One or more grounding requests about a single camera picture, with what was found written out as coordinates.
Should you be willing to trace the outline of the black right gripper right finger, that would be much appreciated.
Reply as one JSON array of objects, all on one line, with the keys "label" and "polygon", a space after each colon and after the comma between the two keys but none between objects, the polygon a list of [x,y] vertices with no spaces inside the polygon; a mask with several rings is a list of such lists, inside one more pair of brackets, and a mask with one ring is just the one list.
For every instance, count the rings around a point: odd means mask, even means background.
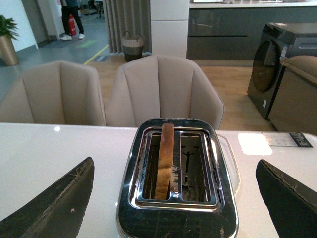
[{"label": "black right gripper right finger", "polygon": [[317,193],[271,163],[260,160],[256,179],[281,238],[317,236]]}]

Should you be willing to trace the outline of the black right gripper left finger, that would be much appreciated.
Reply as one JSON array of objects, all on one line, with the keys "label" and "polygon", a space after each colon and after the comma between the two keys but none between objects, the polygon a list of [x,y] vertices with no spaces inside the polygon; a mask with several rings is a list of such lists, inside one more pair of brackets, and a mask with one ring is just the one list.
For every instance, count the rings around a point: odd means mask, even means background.
[{"label": "black right gripper left finger", "polygon": [[2,238],[75,238],[88,206],[94,181],[88,157],[0,222]]}]

